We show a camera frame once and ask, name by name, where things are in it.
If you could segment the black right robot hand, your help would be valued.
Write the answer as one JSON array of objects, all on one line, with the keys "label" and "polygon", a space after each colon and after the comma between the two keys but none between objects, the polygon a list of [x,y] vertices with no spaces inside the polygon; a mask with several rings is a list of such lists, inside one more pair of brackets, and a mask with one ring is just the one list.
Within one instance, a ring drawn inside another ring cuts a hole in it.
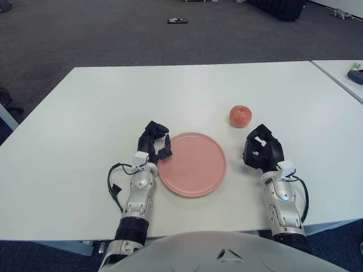
[{"label": "black right robot hand", "polygon": [[284,161],[281,143],[263,124],[247,136],[242,157],[245,165],[263,173],[276,171],[277,163]]}]

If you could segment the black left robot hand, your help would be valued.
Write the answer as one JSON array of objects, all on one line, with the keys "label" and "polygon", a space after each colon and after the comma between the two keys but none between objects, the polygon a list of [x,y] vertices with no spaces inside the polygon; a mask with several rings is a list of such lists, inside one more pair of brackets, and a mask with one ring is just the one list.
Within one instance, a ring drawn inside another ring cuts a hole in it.
[{"label": "black left robot hand", "polygon": [[[145,127],[145,131],[139,137],[137,151],[147,153],[149,155],[148,162],[158,164],[159,160],[167,159],[172,156],[171,140],[168,135],[169,129],[154,121],[150,121]],[[154,142],[157,139],[164,139],[164,148],[155,151]]]}]

